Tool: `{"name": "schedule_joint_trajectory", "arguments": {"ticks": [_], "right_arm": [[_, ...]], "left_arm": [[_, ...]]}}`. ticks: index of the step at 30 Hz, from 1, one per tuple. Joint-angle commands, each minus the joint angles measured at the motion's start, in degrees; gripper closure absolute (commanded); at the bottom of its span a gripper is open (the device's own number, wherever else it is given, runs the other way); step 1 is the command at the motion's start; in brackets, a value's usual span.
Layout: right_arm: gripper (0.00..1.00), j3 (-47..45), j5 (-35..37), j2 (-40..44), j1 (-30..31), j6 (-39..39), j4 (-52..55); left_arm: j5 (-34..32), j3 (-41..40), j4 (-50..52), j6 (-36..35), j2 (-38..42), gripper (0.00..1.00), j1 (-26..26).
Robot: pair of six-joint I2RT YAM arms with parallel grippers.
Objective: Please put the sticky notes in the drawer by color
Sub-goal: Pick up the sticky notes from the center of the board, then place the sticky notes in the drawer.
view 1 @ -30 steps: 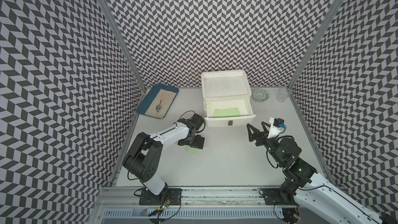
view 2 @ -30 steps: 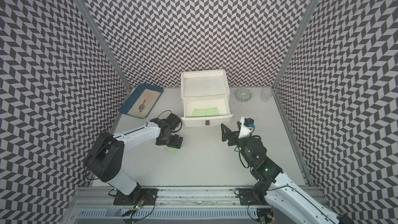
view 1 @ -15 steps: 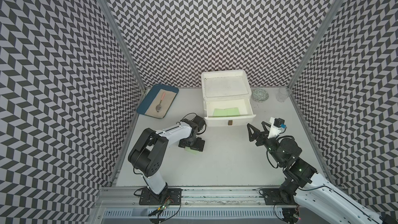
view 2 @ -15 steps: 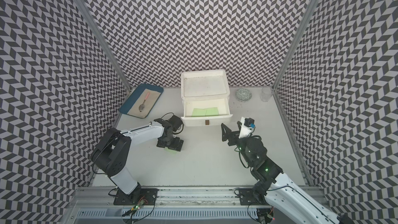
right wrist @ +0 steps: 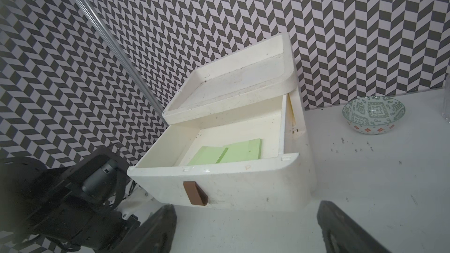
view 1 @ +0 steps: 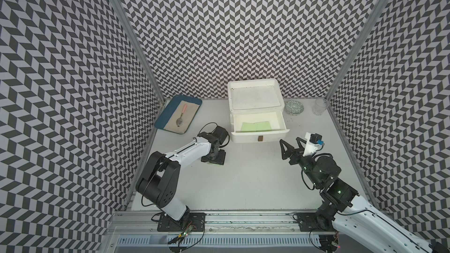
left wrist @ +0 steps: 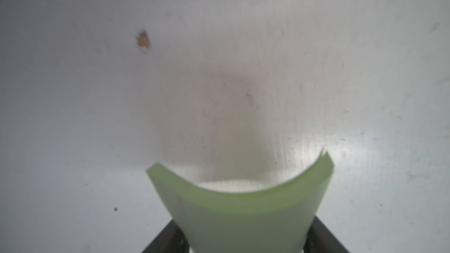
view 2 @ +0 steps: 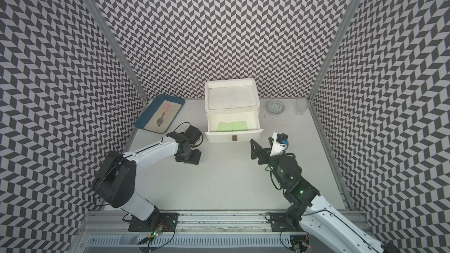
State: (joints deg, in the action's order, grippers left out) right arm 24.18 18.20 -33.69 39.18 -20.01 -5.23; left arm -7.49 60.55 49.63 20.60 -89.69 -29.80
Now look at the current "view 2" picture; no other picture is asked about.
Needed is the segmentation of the white top drawer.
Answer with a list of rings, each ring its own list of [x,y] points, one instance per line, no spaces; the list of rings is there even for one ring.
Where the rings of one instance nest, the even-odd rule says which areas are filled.
[[[258,111],[208,115],[206,139],[210,143],[247,142],[263,133]]]

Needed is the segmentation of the green sticky note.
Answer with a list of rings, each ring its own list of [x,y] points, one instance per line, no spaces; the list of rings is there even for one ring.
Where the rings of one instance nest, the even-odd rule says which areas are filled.
[[[247,131],[248,126],[246,121],[237,121],[233,122],[233,129],[232,131]]]
[[[217,132],[232,132],[234,129],[234,123],[220,122],[217,127]]]

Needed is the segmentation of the white drawer cabinet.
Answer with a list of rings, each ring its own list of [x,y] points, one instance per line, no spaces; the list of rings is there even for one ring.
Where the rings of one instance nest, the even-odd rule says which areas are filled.
[[[218,80],[205,83],[207,114],[257,111],[260,98],[253,78]]]

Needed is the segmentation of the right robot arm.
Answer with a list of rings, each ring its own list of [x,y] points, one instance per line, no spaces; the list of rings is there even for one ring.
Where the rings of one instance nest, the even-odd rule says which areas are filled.
[[[336,253],[400,251],[394,242],[383,243],[361,230],[303,177],[295,155],[286,152],[289,143],[285,134],[278,134],[276,139],[269,138],[269,142],[269,148],[262,148],[252,139],[251,158],[268,167],[271,178],[277,181],[290,203],[285,212],[289,229],[313,235]]]

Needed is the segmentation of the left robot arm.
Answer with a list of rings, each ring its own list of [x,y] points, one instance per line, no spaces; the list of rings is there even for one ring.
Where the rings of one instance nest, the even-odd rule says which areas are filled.
[[[176,162],[198,165],[203,134],[192,125],[184,132],[172,131],[159,141],[132,152],[111,151],[97,171],[91,188],[108,205],[131,215],[143,230],[153,230],[159,224],[160,210],[136,190],[137,176],[157,162],[174,158]]]

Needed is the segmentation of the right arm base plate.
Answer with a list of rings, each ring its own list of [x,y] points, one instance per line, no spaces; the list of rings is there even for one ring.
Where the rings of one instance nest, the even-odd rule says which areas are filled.
[[[265,215],[266,220],[271,226],[272,232],[280,233],[282,231],[304,232],[299,221],[294,220],[281,212],[269,212]]]

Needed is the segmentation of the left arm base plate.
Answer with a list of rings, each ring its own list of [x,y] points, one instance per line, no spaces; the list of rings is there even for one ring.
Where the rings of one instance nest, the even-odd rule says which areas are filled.
[[[150,233],[156,232],[157,227],[162,227],[162,232],[174,232],[178,224],[179,213],[168,212],[152,214],[147,220],[142,221],[132,216],[129,223],[129,232]]]

